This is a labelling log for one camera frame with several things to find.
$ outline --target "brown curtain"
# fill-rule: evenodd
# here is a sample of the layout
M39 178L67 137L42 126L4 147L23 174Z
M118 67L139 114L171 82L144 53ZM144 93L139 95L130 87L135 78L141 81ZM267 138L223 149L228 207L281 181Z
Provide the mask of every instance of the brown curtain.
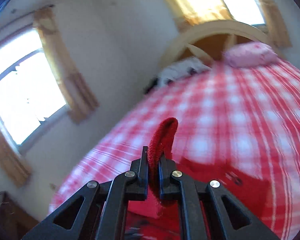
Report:
M268 27L268 35L277 47L291 47L282 15L273 0L257 0Z
M166 0L176 16L180 31L214 20L233 20L223 0Z
M31 174L31 168L1 129L0 166L17 187L21 187Z
M98 107L98 101L79 73L62 41L51 8L34 14L34 28L38 31L43 51L76 123L86 119Z

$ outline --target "pink pillow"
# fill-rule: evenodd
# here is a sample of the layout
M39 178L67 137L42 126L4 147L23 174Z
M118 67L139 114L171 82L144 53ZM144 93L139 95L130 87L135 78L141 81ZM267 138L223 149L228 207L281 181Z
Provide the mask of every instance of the pink pillow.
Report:
M223 53L223 57L231 67L256 67L279 61L269 45L254 41L233 46Z

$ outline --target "red and white checkered bedsheet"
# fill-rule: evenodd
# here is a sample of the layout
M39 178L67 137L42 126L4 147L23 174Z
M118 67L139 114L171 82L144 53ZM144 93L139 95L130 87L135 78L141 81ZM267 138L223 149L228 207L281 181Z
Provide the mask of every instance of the red and white checkered bedsheet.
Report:
M199 163L231 160L263 179L272 199L262 221L281 239L300 230L300 71L291 64L211 71L161 88L129 112L74 167L50 212L89 180L102 183L129 169L159 123L179 122L173 156Z

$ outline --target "triangular cutout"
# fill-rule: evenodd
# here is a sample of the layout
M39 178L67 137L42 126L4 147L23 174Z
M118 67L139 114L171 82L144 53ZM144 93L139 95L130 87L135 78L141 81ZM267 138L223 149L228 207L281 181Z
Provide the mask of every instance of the triangular cutout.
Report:
M79 210L84 201L84 197L80 196L71 205L68 206L63 212L61 212L54 220L53 223L63 227L64 229L71 229L72 225L79 213Z
M251 224L250 219L227 196L224 195L221 199L234 230L238 230Z

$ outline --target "silver screw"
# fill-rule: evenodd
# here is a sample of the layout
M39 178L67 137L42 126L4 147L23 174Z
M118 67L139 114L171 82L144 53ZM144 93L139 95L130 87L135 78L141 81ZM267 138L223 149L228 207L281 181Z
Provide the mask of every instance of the silver screw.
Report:
M212 180L212 181L210 181L210 186L211 187L220 187L220 182L217 180Z
M88 187L88 188L95 188L96 186L98 186L98 182L96 182L95 180L90 180L90 181L87 183L87 187Z
M135 172L134 171L127 171L124 175L128 178L132 178L135 176Z
M173 177L179 178L179 177L182 176L182 172L181 172L181 171L173 171L173 172L172 172L172 176L173 176Z

